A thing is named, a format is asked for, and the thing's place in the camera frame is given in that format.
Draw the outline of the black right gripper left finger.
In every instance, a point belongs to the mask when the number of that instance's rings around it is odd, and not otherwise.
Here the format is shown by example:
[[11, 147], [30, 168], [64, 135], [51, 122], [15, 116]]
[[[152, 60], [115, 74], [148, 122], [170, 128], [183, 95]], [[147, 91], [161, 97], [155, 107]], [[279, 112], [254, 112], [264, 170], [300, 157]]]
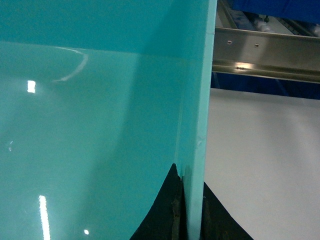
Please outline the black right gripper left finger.
[[173, 163], [147, 215], [132, 240], [180, 239], [183, 183]]

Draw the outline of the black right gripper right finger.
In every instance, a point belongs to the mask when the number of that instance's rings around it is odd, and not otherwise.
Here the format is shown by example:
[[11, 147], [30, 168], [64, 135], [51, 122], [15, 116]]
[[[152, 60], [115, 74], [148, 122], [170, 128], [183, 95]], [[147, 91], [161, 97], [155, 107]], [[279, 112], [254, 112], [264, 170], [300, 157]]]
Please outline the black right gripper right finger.
[[209, 186], [203, 184], [202, 240], [251, 240], [252, 237], [232, 218]]

